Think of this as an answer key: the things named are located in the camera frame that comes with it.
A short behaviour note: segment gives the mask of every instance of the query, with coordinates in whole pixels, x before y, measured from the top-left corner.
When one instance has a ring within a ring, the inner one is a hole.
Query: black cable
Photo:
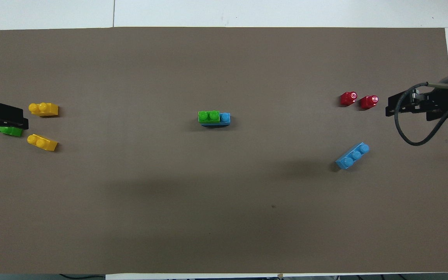
[[[60,274],[61,276],[67,278],[67,279],[89,279],[89,278],[105,278],[104,275],[87,275],[87,276],[82,276],[82,277],[72,277],[72,276],[67,276],[65,274]]]
[[[397,101],[397,105],[395,106],[395,114],[393,115],[394,120],[395,120],[395,127],[397,128],[397,132],[399,133],[400,137],[402,137],[402,139],[407,142],[407,144],[412,145],[412,146],[420,146],[425,144],[426,142],[430,141],[430,139],[435,135],[435,133],[437,133],[437,131],[439,130],[439,128],[443,125],[443,123],[447,120],[448,118],[448,110],[443,114],[443,116],[440,118],[439,122],[437,122],[437,124],[435,125],[435,127],[432,129],[432,131],[430,132],[430,134],[428,134],[428,136],[426,136],[423,140],[419,141],[419,142],[412,142],[411,140],[409,140],[409,138],[407,138],[402,129],[400,128],[400,124],[399,124],[399,110],[400,110],[400,105],[402,105],[402,102],[404,101],[404,99],[411,94],[411,92],[418,88],[418,87],[423,87],[423,86],[427,86],[428,82],[425,83],[419,83],[417,85],[413,85],[412,87],[410,87],[407,91],[405,91],[399,98],[399,100]]]

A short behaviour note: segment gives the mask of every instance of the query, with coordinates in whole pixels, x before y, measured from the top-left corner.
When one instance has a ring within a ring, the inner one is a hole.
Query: red lego brick
[[[378,97],[376,95],[368,95],[364,96],[360,100],[360,107],[363,109],[369,109],[376,106],[376,103],[378,103]]]
[[[340,96],[340,104],[348,106],[350,104],[355,103],[356,99],[357,99],[357,94],[353,91],[348,91]]]

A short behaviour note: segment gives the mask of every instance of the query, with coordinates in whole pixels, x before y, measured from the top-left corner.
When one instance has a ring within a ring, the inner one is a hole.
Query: toy building block
[[[231,124],[230,113],[219,113],[219,122],[201,122],[201,126],[228,126]]]
[[[353,91],[345,92],[340,96],[340,105],[351,105],[355,103],[355,100],[357,99],[357,94]]]
[[[58,105],[53,103],[31,103],[29,105],[29,110],[32,112],[32,115],[37,115],[39,117],[58,115]]]
[[[31,145],[34,145],[46,151],[54,151],[56,145],[58,144],[56,141],[44,138],[37,134],[32,134],[29,137],[27,137],[27,142]]]
[[[23,129],[14,128],[13,126],[0,126],[0,132],[16,137],[22,136]]]
[[[198,112],[198,122],[201,124],[218,124],[221,120],[220,116],[218,110],[201,110]]]
[[[363,154],[366,154],[369,151],[369,146],[364,144],[364,142],[361,142],[349,151],[347,151],[343,156],[339,157],[336,160],[336,163],[338,166],[346,170],[347,168],[351,167],[358,159],[362,158]]]
[[[378,103],[378,97],[376,95],[364,96],[359,102],[363,109],[373,108]]]

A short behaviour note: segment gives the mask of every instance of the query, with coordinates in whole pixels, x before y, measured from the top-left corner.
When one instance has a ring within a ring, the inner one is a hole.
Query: green lego brick
[[[218,110],[201,110],[198,112],[198,122],[205,124],[216,124],[221,121]]]
[[[22,136],[22,130],[19,128],[14,128],[13,126],[0,126],[0,132],[12,136],[20,137]]]

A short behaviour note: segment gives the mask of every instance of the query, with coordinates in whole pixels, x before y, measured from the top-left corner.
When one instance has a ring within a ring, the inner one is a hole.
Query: blue lego brick
[[[230,113],[219,113],[219,122],[216,123],[201,123],[201,126],[228,126],[231,124]]]
[[[364,144],[364,142],[361,142],[349,151],[347,151],[343,156],[339,157],[336,160],[336,163],[338,166],[346,170],[347,168],[351,167],[358,159],[360,159],[363,154],[366,154],[369,151],[369,146]]]

